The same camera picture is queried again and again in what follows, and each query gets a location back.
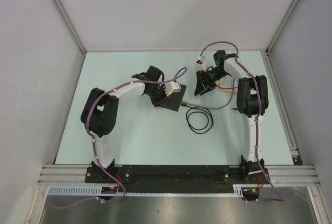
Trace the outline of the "black network switch box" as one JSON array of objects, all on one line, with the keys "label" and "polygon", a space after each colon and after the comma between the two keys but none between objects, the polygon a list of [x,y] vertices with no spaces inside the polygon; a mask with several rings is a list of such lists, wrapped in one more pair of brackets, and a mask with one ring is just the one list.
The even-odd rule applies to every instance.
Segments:
[{"label": "black network switch box", "polygon": [[181,91],[178,93],[172,93],[170,96],[168,96],[168,100],[167,100],[167,105],[165,107],[162,107],[164,109],[167,110],[172,110],[175,112],[179,111],[179,108],[181,106],[183,97],[185,95],[187,86],[184,84],[180,84],[181,85]]}]

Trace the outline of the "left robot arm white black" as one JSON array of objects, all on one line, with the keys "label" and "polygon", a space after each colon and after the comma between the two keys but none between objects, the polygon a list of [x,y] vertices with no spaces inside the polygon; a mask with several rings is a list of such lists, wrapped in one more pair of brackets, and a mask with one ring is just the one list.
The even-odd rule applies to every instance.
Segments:
[{"label": "left robot arm white black", "polygon": [[90,91],[80,120],[91,137],[93,162],[99,166],[96,175],[101,181],[107,183],[115,176],[115,170],[111,167],[115,163],[114,156],[102,139],[114,129],[120,103],[146,95],[152,105],[165,108],[167,101],[181,89],[176,79],[165,81],[163,72],[150,66],[146,72],[133,75],[130,81],[114,89],[104,91],[94,88]]}]

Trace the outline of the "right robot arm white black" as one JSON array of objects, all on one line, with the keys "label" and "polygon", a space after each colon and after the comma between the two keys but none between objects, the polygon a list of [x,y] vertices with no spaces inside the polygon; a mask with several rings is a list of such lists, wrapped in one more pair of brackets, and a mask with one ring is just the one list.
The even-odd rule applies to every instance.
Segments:
[{"label": "right robot arm white black", "polygon": [[194,95],[203,95],[217,86],[216,82],[229,75],[237,82],[236,105],[243,117],[244,149],[241,155],[239,176],[245,183],[252,183],[258,175],[268,178],[261,151],[261,123],[268,106],[266,76],[254,76],[239,61],[238,53],[225,50],[213,55],[216,66],[208,68],[204,56],[196,62],[197,85]]}]

